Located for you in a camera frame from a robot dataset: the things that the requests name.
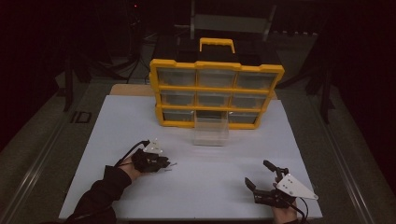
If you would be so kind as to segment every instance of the hand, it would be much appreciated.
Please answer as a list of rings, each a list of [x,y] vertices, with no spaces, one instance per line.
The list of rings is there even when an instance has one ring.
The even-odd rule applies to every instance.
[[[131,157],[125,159],[119,166],[121,170],[123,170],[132,181],[136,180],[139,176],[142,175],[139,171],[134,168],[134,164],[132,163]]]
[[[275,224],[283,224],[297,219],[297,211],[294,210],[292,207],[289,208],[272,207],[272,210],[274,213]]]

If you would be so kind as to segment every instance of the clear plastic drawer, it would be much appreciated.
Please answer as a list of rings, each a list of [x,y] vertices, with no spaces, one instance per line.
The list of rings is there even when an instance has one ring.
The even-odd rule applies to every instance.
[[[195,145],[224,146],[228,138],[227,112],[196,111],[193,138]]]
[[[169,86],[194,86],[195,69],[157,68],[160,84]]]
[[[161,91],[163,105],[194,105],[194,91]]]
[[[251,112],[229,112],[228,121],[230,123],[246,123],[254,124],[256,122],[259,113]]]
[[[241,89],[269,89],[276,78],[277,73],[253,73],[239,72],[236,80],[236,88]]]
[[[228,106],[231,94],[225,92],[197,92],[198,105],[200,106]]]
[[[167,121],[194,121],[194,111],[192,110],[175,110],[164,109],[163,120]]]
[[[235,71],[222,69],[198,70],[198,85],[202,87],[231,88]]]
[[[266,99],[265,94],[234,93],[231,100],[232,107],[260,109]]]

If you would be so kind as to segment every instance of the cable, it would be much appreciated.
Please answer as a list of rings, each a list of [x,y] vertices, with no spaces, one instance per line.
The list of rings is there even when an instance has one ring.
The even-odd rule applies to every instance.
[[[151,44],[154,44],[156,41],[155,40],[149,40],[149,38],[151,38],[151,37],[154,37],[155,35],[158,35],[158,33],[154,33],[154,34],[152,34],[152,35],[148,35],[148,36],[146,36],[146,37],[143,37],[143,40],[144,41],[147,41],[148,43],[151,43]]]
[[[140,57],[140,62],[147,68],[147,70],[149,71],[149,66],[146,65],[145,61],[143,60],[142,57]]]
[[[111,64],[104,64],[104,63],[100,63],[102,66],[104,66],[107,69],[111,69],[113,72],[117,72],[120,73],[120,69],[123,69],[126,67],[125,70],[128,69],[129,65],[135,63],[138,58],[136,58],[134,56],[134,50],[136,48],[138,48],[138,46],[140,45],[140,30],[141,30],[141,20],[138,18],[137,15],[135,15],[135,12],[132,12],[131,10],[131,6],[129,6],[129,1],[128,0],[124,0],[123,4],[125,6],[125,14],[127,17],[127,21],[128,21],[128,36],[129,36],[129,44],[128,44],[128,61],[125,63],[120,63],[120,64],[116,64],[116,65],[111,65]]]
[[[308,212],[309,212],[309,210],[308,210],[308,204],[306,204],[306,202],[305,202],[305,200],[304,200],[303,198],[299,198],[299,199],[301,199],[301,201],[303,201],[303,203],[305,204],[305,208],[306,208],[305,217],[308,218]]]
[[[133,66],[134,66],[134,63],[132,63],[132,66],[128,66],[128,67],[126,67],[126,68],[124,68],[124,69],[117,70],[117,71],[115,71],[115,72],[118,73],[118,74],[122,74],[122,73],[124,73],[124,72],[130,70]]]
[[[286,201],[286,200],[284,200],[284,199],[282,199],[282,198],[279,198],[279,199],[280,199],[282,202],[288,204],[291,208],[293,208],[294,210],[296,210],[298,213],[301,214],[302,218],[301,218],[300,224],[305,224],[305,223],[306,223],[306,218],[307,218],[307,216],[304,214],[303,211],[301,211],[298,207],[294,206],[294,204],[289,203],[288,201]]]
[[[149,77],[149,75],[145,76],[145,85],[148,85],[148,77]]]
[[[132,68],[131,73],[129,74],[128,78],[126,79],[126,84],[129,83],[129,80],[131,79],[132,75],[134,74],[134,70],[136,69],[136,67],[139,65],[139,59],[136,60],[136,62],[134,63],[134,68]]]
[[[180,35],[183,35],[183,34],[185,34],[185,33],[189,32],[189,31],[190,31],[190,27],[189,27],[189,28],[186,28],[186,29],[184,29],[183,31],[180,31],[179,33],[175,34],[175,36],[180,36]]]
[[[123,156],[119,161],[117,161],[117,163],[114,165],[114,167],[118,167],[121,165],[121,163],[129,156],[129,154],[131,154],[131,152],[134,151],[134,149],[139,146],[140,144],[143,144],[143,146],[147,146],[149,144],[149,140],[147,141],[140,141],[138,143],[136,143],[126,154],[125,156]]]

